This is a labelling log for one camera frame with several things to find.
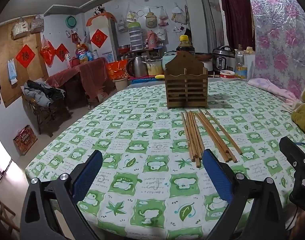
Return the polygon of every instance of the refrigerator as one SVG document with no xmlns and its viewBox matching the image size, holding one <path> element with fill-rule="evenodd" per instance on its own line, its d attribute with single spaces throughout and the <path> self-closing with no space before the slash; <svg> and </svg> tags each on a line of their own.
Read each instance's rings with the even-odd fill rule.
<svg viewBox="0 0 305 240">
<path fill-rule="evenodd" d="M 96 49 L 98 56 L 105 57 L 108 63 L 117 61 L 119 53 L 115 22 L 112 19 L 108 19 L 106 16 L 96 17 L 92 20 L 91 26 L 89 26 L 90 39 L 97 30 L 102 31 L 107 35 L 107 38 L 100 48 L 91 42 L 92 50 L 94 51 Z"/>
</svg>

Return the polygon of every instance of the blue gripper pad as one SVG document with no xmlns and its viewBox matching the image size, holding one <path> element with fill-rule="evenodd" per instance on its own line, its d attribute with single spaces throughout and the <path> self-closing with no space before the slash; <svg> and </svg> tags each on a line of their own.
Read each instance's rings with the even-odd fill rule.
<svg viewBox="0 0 305 240">
<path fill-rule="evenodd" d="M 232 184 L 218 164 L 217 158 L 209 149 L 205 150 L 203 153 L 202 164 L 204 165 L 205 170 L 214 184 L 220 198 L 230 204 L 233 198 Z"/>
<path fill-rule="evenodd" d="M 75 205 L 78 201 L 82 201 L 85 198 L 91 184 L 94 182 L 103 164 L 102 153 L 95 150 L 85 164 L 86 166 L 81 171 L 72 188 L 73 202 Z"/>
</svg>

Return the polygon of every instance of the screw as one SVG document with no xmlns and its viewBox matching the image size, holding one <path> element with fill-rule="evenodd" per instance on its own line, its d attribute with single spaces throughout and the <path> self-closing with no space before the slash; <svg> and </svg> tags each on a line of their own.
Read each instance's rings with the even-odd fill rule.
<svg viewBox="0 0 305 240">
<path fill-rule="evenodd" d="M 32 180 L 31 180 L 31 183 L 32 184 L 36 184 L 38 182 L 38 178 L 33 178 Z"/>
<path fill-rule="evenodd" d="M 270 177 L 268 177 L 266 180 L 267 180 L 267 182 L 268 182 L 269 184 L 272 184 L 272 183 L 273 183 L 273 179 L 270 178 Z"/>
<path fill-rule="evenodd" d="M 61 174 L 60 179 L 61 180 L 66 180 L 68 179 L 69 175 L 67 173 Z"/>
<path fill-rule="evenodd" d="M 236 178 L 242 180 L 245 178 L 245 176 L 242 173 L 237 173 Z"/>
<path fill-rule="evenodd" d="M 301 184 L 305 187 L 305 179 L 302 180 Z"/>
</svg>

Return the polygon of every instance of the gift box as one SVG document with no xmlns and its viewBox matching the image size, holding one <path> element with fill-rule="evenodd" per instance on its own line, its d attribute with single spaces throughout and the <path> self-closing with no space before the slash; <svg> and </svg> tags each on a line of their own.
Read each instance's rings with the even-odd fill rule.
<svg viewBox="0 0 305 240">
<path fill-rule="evenodd" d="M 29 125 L 26 125 L 26 127 L 17 134 L 13 141 L 20 150 L 20 153 L 25 155 L 37 141 L 37 137 L 32 128 Z"/>
</svg>

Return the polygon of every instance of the pink towel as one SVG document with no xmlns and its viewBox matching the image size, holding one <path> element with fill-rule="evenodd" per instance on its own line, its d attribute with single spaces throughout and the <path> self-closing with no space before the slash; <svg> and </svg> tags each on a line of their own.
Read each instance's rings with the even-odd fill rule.
<svg viewBox="0 0 305 240">
<path fill-rule="evenodd" d="M 299 105 L 302 104 L 302 102 L 292 92 L 286 89 L 280 89 L 279 87 L 271 83 L 268 79 L 254 78 L 250 79 L 247 84 L 272 93 L 277 98 L 284 101 L 285 104 L 288 106 L 287 108 L 289 110 L 293 111 Z"/>
</svg>

